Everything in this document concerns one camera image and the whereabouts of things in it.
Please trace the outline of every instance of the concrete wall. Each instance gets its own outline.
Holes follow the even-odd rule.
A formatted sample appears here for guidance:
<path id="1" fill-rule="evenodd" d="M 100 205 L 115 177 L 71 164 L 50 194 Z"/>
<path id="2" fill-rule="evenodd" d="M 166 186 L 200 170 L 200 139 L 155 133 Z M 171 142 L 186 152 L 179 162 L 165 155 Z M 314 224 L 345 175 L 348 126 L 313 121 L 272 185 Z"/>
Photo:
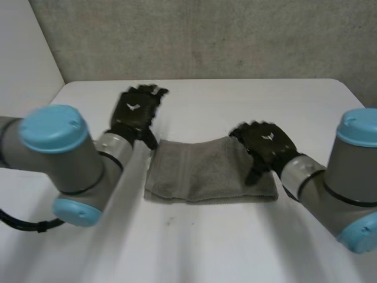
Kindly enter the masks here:
<path id="1" fill-rule="evenodd" d="M 0 116 L 22 117 L 64 86 L 27 0 L 0 0 Z"/>
<path id="2" fill-rule="evenodd" d="M 66 82 L 335 78 L 377 107 L 376 0 L 30 0 Z"/>

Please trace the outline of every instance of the gray towel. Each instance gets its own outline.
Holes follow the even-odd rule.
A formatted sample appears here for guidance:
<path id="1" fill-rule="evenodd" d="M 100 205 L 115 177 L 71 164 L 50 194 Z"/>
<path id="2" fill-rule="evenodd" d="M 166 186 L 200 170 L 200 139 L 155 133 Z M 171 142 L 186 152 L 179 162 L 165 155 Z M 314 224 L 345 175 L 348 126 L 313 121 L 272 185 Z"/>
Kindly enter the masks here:
<path id="1" fill-rule="evenodd" d="M 148 170 L 144 196 L 149 191 L 188 202 L 241 196 L 276 200 L 271 173 L 265 173 L 256 185 L 244 184 L 252 165 L 251 155 L 231 137 L 194 144 L 162 140 Z"/>

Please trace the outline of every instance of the light blue end cap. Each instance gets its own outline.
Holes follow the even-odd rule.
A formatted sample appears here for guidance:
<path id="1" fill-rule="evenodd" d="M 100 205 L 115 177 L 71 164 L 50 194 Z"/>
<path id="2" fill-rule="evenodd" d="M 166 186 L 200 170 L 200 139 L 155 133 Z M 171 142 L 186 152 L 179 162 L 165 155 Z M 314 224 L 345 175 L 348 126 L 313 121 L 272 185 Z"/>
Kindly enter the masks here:
<path id="1" fill-rule="evenodd" d="M 71 199 L 55 199 L 52 211 L 57 218 L 80 227 L 94 226 L 102 215 L 97 208 Z"/>
<path id="2" fill-rule="evenodd" d="M 41 153 L 64 153 L 81 145 L 89 135 L 80 113 L 68 105 L 39 108 L 20 123 L 21 141 Z"/>
<path id="3" fill-rule="evenodd" d="M 346 112 L 336 135 L 354 146 L 377 147 L 377 109 L 361 108 Z"/>
<path id="4" fill-rule="evenodd" d="M 337 240 L 350 251 L 362 254 L 377 248 L 377 212 L 371 213 L 348 225 Z"/>

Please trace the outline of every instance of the table surface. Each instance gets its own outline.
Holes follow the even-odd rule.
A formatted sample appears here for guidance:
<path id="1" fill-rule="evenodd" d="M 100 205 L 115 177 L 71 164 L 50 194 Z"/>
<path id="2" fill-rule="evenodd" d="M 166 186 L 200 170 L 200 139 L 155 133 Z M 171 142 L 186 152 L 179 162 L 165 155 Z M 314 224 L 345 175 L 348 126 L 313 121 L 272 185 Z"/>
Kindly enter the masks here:
<path id="1" fill-rule="evenodd" d="M 362 107 L 342 83 L 323 79 L 75 82 L 53 103 L 79 109 L 96 139 L 119 93 L 141 83 L 170 90 L 154 120 L 159 138 L 204 142 L 243 121 L 273 121 L 322 164 L 341 115 Z M 272 203 L 144 200 L 149 154 L 136 144 L 93 228 L 65 224 L 37 234 L 1 223 L 1 282 L 376 282 L 377 252 L 350 253 L 280 183 Z M 32 221 L 54 217 L 57 191 L 45 175 L 1 169 L 0 182 L 1 208 Z"/>

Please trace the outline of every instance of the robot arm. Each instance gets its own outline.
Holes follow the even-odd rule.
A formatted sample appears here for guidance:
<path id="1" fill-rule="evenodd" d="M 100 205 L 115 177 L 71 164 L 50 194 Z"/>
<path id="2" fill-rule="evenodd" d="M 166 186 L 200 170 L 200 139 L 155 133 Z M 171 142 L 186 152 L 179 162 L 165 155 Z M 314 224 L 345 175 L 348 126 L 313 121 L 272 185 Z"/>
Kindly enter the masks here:
<path id="1" fill-rule="evenodd" d="M 42 107 L 25 119 L 2 117 L 0 167 L 46 173 L 60 191 L 52 206 L 55 215 L 76 226 L 93 226 L 131 158 L 134 141 L 156 149 L 149 126 L 165 93 L 155 85 L 122 93 L 110 129 L 95 145 L 71 106 Z"/>
<path id="2" fill-rule="evenodd" d="M 274 170 L 287 194 L 349 250 L 377 248 L 377 109 L 343 115 L 328 168 L 297 152 L 275 124 L 242 124 L 230 135 L 254 157 L 247 182 Z"/>

